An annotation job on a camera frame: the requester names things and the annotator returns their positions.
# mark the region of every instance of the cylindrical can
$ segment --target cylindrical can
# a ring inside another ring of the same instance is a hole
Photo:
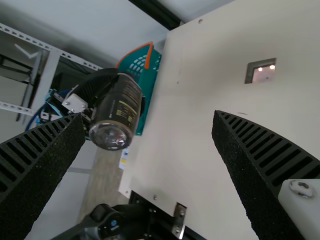
[[[141,102],[139,85],[129,74],[118,73],[97,106],[89,131],[92,142],[112,151],[128,147],[136,132]]]

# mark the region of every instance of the cable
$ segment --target cable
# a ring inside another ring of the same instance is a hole
[[[76,68],[76,67],[74,67],[74,66],[72,66],[72,65],[70,65],[70,64],[68,64],[68,63],[66,63],[66,62],[64,62],[64,61],[61,61],[61,63],[65,64],[65,65],[67,65],[69,68],[71,68],[71,69],[73,69],[73,70],[76,70],[76,71],[78,71],[78,72],[81,72],[81,73],[83,73],[83,74],[86,74],[86,75],[89,75],[89,74],[90,74],[90,72],[84,72],[84,71],[82,71],[81,69],[79,69],[78,67]]]
[[[69,61],[70,61],[70,63],[73,65],[73,66],[75,66],[76,68],[79,68],[79,69],[82,69],[84,72],[86,72],[86,74],[90,74],[90,72],[89,71],[87,71],[83,66],[81,66],[81,65],[76,65],[73,61],[71,61],[70,59],[68,59]]]
[[[26,125],[25,127],[25,131],[28,131],[29,128],[31,127],[31,124],[34,122],[34,120],[36,119],[37,115],[40,113],[41,114],[41,111],[43,108],[45,108],[46,106],[48,105],[48,103],[45,103],[42,107],[40,107],[38,109],[38,111],[36,111],[36,113],[32,116],[32,118],[30,119],[30,121],[28,122],[28,124]]]
[[[69,89],[65,89],[65,90],[61,90],[60,92],[58,92],[58,95],[64,95],[67,94],[68,92],[70,92]],[[28,122],[28,124],[25,127],[25,131],[28,131],[30,129],[31,124],[34,122],[34,120],[36,119],[37,116],[39,116],[40,122],[44,122],[44,120],[41,118],[41,112],[43,109],[45,109],[47,106],[50,106],[47,102],[38,109],[38,111],[35,112],[35,114],[32,116],[32,118],[30,119],[30,121]]]

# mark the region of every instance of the floor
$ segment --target floor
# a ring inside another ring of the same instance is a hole
[[[128,199],[118,192],[123,170],[119,168],[121,151],[99,148],[91,170],[89,183],[83,198],[78,222],[98,204],[127,204]]]

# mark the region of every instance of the white panel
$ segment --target white panel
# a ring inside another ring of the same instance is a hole
[[[278,200],[286,213],[292,219],[305,240],[320,238],[320,179],[303,179],[308,189],[302,188],[302,193],[312,193],[312,198],[300,196],[290,189],[290,180],[285,180],[281,186]]]
[[[245,113],[320,158],[319,10],[237,0],[170,32],[130,188],[171,215],[186,206],[186,225],[208,240],[256,240],[212,140],[214,111]],[[273,81],[244,84],[247,64],[270,58]]]
[[[49,240],[76,225],[88,181],[88,174],[67,172],[25,240]]]
[[[2,0],[0,22],[101,67],[168,32],[128,0]]]

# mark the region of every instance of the metal shelf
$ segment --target metal shelf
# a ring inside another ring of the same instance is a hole
[[[89,69],[93,69],[93,70],[99,70],[99,69],[102,69],[102,67],[100,66],[97,66],[89,61],[86,61],[84,60],[83,58],[81,57],[78,57],[76,55],[73,55],[73,54],[70,54],[66,51],[63,51],[59,48],[56,48],[54,46],[51,46],[43,41],[40,41],[32,36],[29,36],[27,34],[24,34],[23,32],[20,32],[18,30],[15,30],[7,25],[4,25],[2,23],[0,23],[0,31],[4,32],[4,33],[7,33],[7,34],[10,34],[18,39],[21,39],[21,40],[24,40],[30,44],[33,44],[35,46],[38,46],[39,48],[42,48],[44,50],[47,50],[49,52],[51,51],[57,51],[60,53],[60,56],[61,57],[64,57],[66,59],[69,59],[77,64],[80,64],[80,65],[83,65]]]
[[[78,57],[76,55],[73,55],[73,54],[70,54],[66,51],[63,51],[59,48],[51,46],[50,44],[47,44],[43,41],[40,41],[32,36],[24,34],[23,32],[20,32],[16,29],[13,29],[12,27],[9,27],[9,26],[4,25],[2,23],[0,23],[0,31],[2,31],[6,34],[12,35],[18,39],[24,40],[30,44],[33,44],[33,45],[49,52],[48,60],[46,61],[45,68],[43,70],[43,73],[42,73],[42,76],[40,79],[40,84],[38,86],[38,90],[37,90],[36,96],[34,97],[34,101],[32,104],[32,108],[34,110],[39,109],[39,107],[42,106],[42,104],[45,101],[44,97],[46,96],[46,94],[49,91],[49,88],[50,88],[51,82],[54,78],[55,71],[56,71],[60,57],[71,60],[77,64],[80,64],[80,65],[85,66],[85,67],[92,69],[92,70],[97,71],[97,70],[102,69],[102,67],[97,66],[89,61],[86,61],[81,57]],[[2,101],[0,101],[0,109],[24,114],[27,116],[33,116],[36,112],[36,111],[32,110],[31,108],[26,108],[26,107],[14,105],[14,104],[2,102]],[[47,113],[43,112],[41,114],[41,116],[44,119],[49,119],[49,114],[47,114]],[[58,118],[60,118],[60,117],[57,115],[51,116],[52,120],[55,120]]]
[[[36,113],[36,111],[33,111],[31,108],[18,106],[18,105],[14,105],[14,104],[3,102],[3,101],[0,101],[0,109],[7,110],[10,112],[14,112],[14,113],[18,113],[18,114],[24,114],[24,115],[28,115],[28,116],[33,116]],[[41,117],[43,119],[49,119],[49,114],[42,112]],[[59,118],[61,118],[61,117],[58,115],[51,115],[52,120],[56,120]]]

